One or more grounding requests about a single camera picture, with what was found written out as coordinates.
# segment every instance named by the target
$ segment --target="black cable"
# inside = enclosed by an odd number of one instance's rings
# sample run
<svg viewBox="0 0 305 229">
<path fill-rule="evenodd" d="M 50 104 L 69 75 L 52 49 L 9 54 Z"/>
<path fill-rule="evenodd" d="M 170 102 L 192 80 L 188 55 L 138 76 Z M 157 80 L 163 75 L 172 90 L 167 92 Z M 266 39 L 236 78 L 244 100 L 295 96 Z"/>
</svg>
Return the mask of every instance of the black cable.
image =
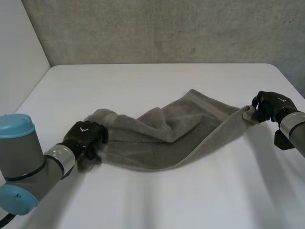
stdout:
<svg viewBox="0 0 305 229">
<path fill-rule="evenodd" d="M 12 221 L 12 219 L 15 217 L 15 215 L 7 214 L 1 221 L 0 221 L 0 228 L 3 228 L 5 225 L 7 225 L 9 222 Z"/>
</svg>

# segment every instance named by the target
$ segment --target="towel fold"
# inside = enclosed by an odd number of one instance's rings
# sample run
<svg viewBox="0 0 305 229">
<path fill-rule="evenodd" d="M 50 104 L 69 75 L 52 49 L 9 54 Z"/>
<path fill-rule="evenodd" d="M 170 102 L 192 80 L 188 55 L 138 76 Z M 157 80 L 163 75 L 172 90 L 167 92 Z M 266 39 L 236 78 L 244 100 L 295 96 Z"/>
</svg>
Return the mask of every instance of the towel fold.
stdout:
<svg viewBox="0 0 305 229">
<path fill-rule="evenodd" d="M 239 109 L 191 89 L 181 99 L 138 119 L 99 109 L 85 120 L 108 129 L 108 143 L 96 145 L 102 162 L 157 171 L 195 161 L 240 137 L 257 123 L 251 119 L 254 112 L 254 107 Z M 81 156 L 78 170 L 87 171 L 97 163 Z"/>
</svg>

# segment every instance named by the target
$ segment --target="gloved robot hand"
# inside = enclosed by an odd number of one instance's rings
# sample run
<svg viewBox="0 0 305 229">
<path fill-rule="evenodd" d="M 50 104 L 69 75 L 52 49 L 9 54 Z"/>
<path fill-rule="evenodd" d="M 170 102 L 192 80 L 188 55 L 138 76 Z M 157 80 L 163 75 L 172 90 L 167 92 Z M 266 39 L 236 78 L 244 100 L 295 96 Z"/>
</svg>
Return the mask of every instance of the gloved robot hand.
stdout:
<svg viewBox="0 0 305 229">
<path fill-rule="evenodd" d="M 254 119 L 258 122 L 270 120 L 281 123 L 282 119 L 290 113 L 296 112 L 297 108 L 288 97 L 275 92 L 259 92 L 252 100 L 252 106 L 257 107 Z"/>
<path fill-rule="evenodd" d="M 86 121 L 77 122 L 72 126 L 63 138 L 63 142 L 59 144 L 71 149 L 76 159 L 82 157 L 82 159 L 101 163 L 94 146 L 98 142 L 106 143 L 107 140 L 108 131 L 104 126 Z"/>
<path fill-rule="evenodd" d="M 291 99 L 275 92 L 259 92 L 252 100 L 252 106 L 257 105 L 253 119 L 261 123 L 271 118 L 278 123 L 274 144 L 282 150 L 297 148 L 305 157 L 305 113 L 298 111 Z"/>
</svg>

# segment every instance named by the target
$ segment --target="white wall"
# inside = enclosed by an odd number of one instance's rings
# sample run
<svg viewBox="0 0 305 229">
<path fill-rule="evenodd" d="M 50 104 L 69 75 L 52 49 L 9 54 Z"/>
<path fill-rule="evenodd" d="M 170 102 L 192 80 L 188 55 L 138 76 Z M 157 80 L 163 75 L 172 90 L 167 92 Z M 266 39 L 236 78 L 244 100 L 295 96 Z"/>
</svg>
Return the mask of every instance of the white wall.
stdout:
<svg viewBox="0 0 305 229">
<path fill-rule="evenodd" d="M 0 0 L 0 115 L 14 113 L 50 65 L 20 0 Z"/>
</svg>

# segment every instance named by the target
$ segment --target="light blue joint cap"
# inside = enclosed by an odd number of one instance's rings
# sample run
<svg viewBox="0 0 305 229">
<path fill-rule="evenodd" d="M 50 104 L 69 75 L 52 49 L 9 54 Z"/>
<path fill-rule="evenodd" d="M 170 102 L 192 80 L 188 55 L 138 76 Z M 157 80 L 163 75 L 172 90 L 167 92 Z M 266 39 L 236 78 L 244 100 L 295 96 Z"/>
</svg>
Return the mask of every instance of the light blue joint cap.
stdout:
<svg viewBox="0 0 305 229">
<path fill-rule="evenodd" d="M 24 188 L 8 184 L 0 187 L 0 207 L 10 214 L 23 216 L 37 205 L 37 198 Z"/>
<path fill-rule="evenodd" d="M 33 131 L 35 131 L 35 126 L 26 114 L 0 116 L 0 139 L 23 137 Z"/>
</svg>

